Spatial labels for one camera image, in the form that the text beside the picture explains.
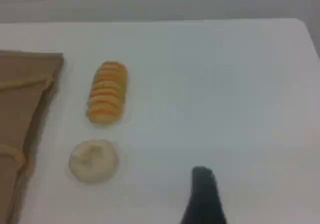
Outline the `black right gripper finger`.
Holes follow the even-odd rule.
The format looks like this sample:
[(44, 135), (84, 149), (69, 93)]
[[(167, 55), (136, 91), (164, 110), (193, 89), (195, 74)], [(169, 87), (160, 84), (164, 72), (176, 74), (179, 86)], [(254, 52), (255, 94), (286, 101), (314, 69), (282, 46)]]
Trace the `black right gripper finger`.
[(191, 174), (190, 197), (180, 222), (226, 224), (227, 219), (212, 170), (196, 166)]

